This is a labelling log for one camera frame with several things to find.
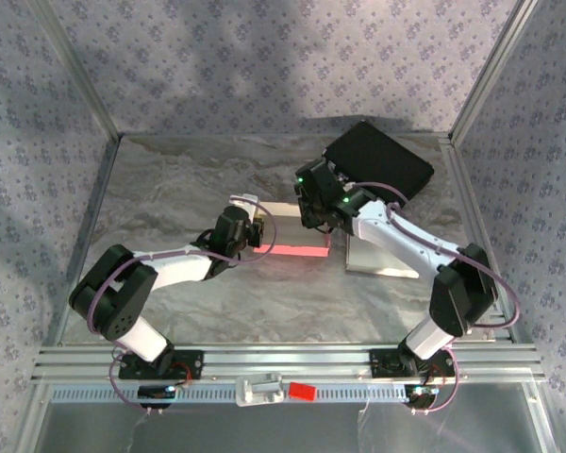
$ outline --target black tablet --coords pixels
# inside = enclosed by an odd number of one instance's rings
[[[339,176],[354,182],[382,182],[398,189],[409,200],[425,187],[434,168],[402,144],[362,121],[330,144],[325,159]],[[365,188],[384,202],[405,203],[394,193]]]

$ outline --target marble surface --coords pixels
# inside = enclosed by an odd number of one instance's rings
[[[231,193],[294,202],[293,173],[335,137],[130,138],[122,140],[100,209],[85,272],[110,245],[178,248],[214,222]],[[437,139],[398,139],[436,170],[407,218],[466,243]],[[244,252],[246,258],[252,252]],[[430,288],[419,279],[345,272],[345,238],[327,259],[271,256],[217,278],[153,292],[143,316],[175,343],[397,343],[425,315]],[[71,312],[63,342],[96,343]]]

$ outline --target black mounting bracket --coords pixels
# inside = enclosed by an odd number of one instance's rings
[[[204,367],[204,352],[199,350],[175,350],[172,363],[164,373],[147,363],[139,356],[126,355],[122,358],[119,379],[121,380],[178,380],[187,379],[187,369],[191,373],[191,379],[201,378]]]
[[[432,376],[455,376],[453,358],[445,351],[440,350],[427,361],[419,361],[417,375],[410,372],[401,361],[401,354],[394,349],[371,349],[369,351],[372,378],[407,378],[418,376],[424,378],[424,383]]]

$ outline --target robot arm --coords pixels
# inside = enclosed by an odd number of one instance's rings
[[[248,194],[231,197],[233,206],[225,208],[214,229],[176,250],[131,252],[113,245],[75,287],[70,306],[93,331],[134,352],[159,373],[165,372],[174,347],[141,317],[149,294],[183,281],[216,277],[230,265],[222,257],[234,259],[247,245],[260,246],[263,224],[254,219],[257,202],[257,197]],[[101,287],[123,266],[123,272],[100,294]]]
[[[325,159],[305,165],[296,177],[295,191],[305,227],[328,224],[386,248],[432,286],[428,315],[399,344],[399,360],[407,374],[418,374],[424,361],[433,359],[441,348],[465,335],[492,305],[496,290],[490,277],[401,232],[392,224],[391,211],[381,200],[356,186],[347,192]],[[399,216],[394,217],[394,222],[440,248],[457,251],[489,267],[486,253],[473,243],[461,248]]]

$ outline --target floral wallpaper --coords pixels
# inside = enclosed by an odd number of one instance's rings
[[[460,150],[566,424],[566,0],[541,0]]]
[[[515,0],[52,3],[118,129],[203,135],[447,131]]]
[[[26,4],[0,1],[0,451],[66,300],[106,143]]]

